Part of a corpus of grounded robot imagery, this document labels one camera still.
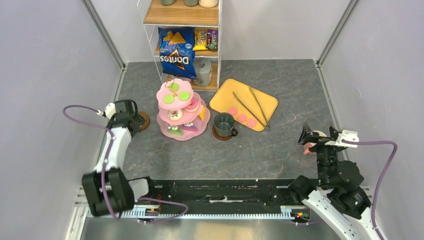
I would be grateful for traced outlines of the brown round coaster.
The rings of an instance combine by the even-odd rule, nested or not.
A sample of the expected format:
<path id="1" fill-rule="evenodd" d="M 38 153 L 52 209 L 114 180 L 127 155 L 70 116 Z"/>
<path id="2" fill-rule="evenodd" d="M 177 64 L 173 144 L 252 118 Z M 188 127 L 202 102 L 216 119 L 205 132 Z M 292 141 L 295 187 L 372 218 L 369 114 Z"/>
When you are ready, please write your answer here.
<path id="1" fill-rule="evenodd" d="M 138 115 L 142 119 L 142 125 L 140 126 L 140 129 L 139 129 L 139 131 L 141 132 L 150 125 L 151 120 L 150 120 L 150 116 L 146 112 L 139 111 Z"/>
<path id="2" fill-rule="evenodd" d="M 216 139 L 218 139 L 220 141 L 227 141 L 227 140 L 230 140 L 233 137 L 232 135 L 229 135 L 229 136 L 226 136 L 226 137 L 219 136 L 216 132 L 215 127 L 212 128 L 212 134 Z"/>

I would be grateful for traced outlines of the green sandwich cookie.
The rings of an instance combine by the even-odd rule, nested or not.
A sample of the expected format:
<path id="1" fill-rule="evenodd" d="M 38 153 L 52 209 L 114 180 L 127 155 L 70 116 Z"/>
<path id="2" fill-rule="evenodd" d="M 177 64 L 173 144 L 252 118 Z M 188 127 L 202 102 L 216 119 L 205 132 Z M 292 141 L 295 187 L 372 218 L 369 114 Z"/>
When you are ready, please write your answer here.
<path id="1" fill-rule="evenodd" d="M 190 97 L 191 97 L 191 94 L 188 91 L 181 91 L 178 95 L 178 98 L 183 102 L 189 100 Z"/>
<path id="2" fill-rule="evenodd" d="M 171 82 L 168 86 L 170 92 L 175 93 L 179 90 L 180 85 L 177 82 Z"/>
<path id="3" fill-rule="evenodd" d="M 175 96 L 173 94 L 166 94 L 163 97 L 163 102 L 167 105 L 172 104 L 175 100 Z"/>

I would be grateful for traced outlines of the chocolate white donut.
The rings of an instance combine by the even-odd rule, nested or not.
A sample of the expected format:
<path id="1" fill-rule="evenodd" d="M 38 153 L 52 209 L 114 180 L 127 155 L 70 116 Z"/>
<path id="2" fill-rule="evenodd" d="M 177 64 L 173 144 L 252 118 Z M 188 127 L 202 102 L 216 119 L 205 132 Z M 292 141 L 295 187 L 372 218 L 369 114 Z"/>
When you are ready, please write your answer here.
<path id="1" fill-rule="evenodd" d="M 168 110 L 167 111 L 167 118 L 170 121 L 175 122 L 175 121 L 180 120 L 183 117 L 183 114 L 184 113 L 183 113 L 183 111 L 181 109 L 178 109 L 178 110 Z"/>

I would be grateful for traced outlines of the green cake slice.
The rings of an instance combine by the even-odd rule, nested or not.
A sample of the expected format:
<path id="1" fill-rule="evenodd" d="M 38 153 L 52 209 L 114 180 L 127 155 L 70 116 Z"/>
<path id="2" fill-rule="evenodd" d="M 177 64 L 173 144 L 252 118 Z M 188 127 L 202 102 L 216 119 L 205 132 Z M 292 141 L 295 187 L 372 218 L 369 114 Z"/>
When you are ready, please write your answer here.
<path id="1" fill-rule="evenodd" d="M 173 135 L 177 135 L 177 136 L 183 135 L 183 131 L 181 130 L 181 128 L 178 125 L 169 125 L 168 126 L 168 133 L 173 134 Z"/>

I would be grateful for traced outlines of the purple cake slice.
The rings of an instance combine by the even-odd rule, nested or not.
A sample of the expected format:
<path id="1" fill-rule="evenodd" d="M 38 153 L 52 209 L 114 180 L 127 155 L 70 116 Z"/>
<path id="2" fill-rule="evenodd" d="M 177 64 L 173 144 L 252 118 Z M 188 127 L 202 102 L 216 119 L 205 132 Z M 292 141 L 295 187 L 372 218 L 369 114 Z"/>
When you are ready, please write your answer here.
<path id="1" fill-rule="evenodd" d="M 197 132 L 198 129 L 193 122 L 188 122 L 182 125 L 182 129 L 190 132 Z"/>

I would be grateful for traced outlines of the metal serving tongs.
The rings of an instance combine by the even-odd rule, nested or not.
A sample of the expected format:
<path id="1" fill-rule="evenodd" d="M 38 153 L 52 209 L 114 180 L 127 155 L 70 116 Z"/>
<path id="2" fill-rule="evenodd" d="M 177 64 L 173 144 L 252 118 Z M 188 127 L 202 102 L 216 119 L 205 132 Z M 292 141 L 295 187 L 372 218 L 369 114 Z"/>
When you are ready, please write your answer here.
<path id="1" fill-rule="evenodd" d="M 255 90 L 248 86 L 248 94 L 239 96 L 236 92 L 232 91 L 232 96 L 235 100 L 263 127 L 270 128 L 269 120 L 265 114 L 264 108 L 255 93 Z"/>

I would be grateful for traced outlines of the pink frosted donut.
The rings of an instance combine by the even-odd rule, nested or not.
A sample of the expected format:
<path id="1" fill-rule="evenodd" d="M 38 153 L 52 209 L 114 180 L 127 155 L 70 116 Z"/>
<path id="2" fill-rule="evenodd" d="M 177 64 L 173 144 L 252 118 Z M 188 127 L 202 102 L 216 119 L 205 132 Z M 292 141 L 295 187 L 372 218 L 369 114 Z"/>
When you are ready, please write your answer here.
<path id="1" fill-rule="evenodd" d="M 191 113 L 191 112 L 195 112 L 199 108 L 199 106 L 200 106 L 199 101 L 195 97 L 193 97 L 190 100 L 189 104 L 184 109 L 187 112 L 190 112 Z"/>

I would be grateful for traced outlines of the yellow cake slice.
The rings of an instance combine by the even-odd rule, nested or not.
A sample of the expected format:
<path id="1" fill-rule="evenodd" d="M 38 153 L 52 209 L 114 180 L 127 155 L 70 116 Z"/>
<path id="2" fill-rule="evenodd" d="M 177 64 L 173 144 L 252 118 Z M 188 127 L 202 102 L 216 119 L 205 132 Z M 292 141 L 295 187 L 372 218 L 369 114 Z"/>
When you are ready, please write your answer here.
<path id="1" fill-rule="evenodd" d="M 205 118 L 205 106 L 202 106 L 200 113 L 198 114 L 198 117 L 203 121 Z"/>

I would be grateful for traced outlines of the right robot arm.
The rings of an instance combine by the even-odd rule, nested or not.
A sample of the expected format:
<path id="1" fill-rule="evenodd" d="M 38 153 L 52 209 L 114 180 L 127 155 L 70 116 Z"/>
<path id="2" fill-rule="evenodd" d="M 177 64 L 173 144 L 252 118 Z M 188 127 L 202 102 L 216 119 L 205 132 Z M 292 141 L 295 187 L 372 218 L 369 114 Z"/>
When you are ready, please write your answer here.
<path id="1" fill-rule="evenodd" d="M 358 133 L 329 127 L 330 135 L 302 126 L 298 144 L 316 154 L 317 185 L 300 175 L 288 186 L 289 200 L 315 212 L 342 240 L 383 240 L 372 221 L 372 202 L 361 187 L 364 177 L 355 162 L 339 152 L 357 148 Z"/>

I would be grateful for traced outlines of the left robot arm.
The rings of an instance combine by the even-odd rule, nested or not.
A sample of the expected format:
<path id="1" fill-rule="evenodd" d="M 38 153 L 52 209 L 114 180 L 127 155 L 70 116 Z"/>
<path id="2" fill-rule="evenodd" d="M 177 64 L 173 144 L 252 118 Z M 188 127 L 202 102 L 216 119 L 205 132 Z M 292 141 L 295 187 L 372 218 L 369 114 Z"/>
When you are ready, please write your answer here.
<path id="1" fill-rule="evenodd" d="M 93 216 L 117 218 L 135 204 L 134 191 L 122 166 L 130 142 L 149 125 L 150 118 L 139 113 L 132 99 L 110 103 L 101 114 L 108 119 L 105 145 L 96 166 L 82 176 L 81 183 Z"/>

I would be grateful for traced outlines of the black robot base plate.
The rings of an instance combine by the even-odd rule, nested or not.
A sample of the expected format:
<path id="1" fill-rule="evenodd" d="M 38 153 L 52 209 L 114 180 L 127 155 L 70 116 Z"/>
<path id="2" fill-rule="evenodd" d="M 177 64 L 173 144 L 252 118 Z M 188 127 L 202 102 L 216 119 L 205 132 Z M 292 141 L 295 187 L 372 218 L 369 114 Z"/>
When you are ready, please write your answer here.
<path id="1" fill-rule="evenodd" d="M 161 214 L 179 214 L 185 204 L 192 215 L 277 214 L 282 206 L 305 205 L 289 190 L 292 179 L 152 179 L 136 205 L 161 200 Z"/>

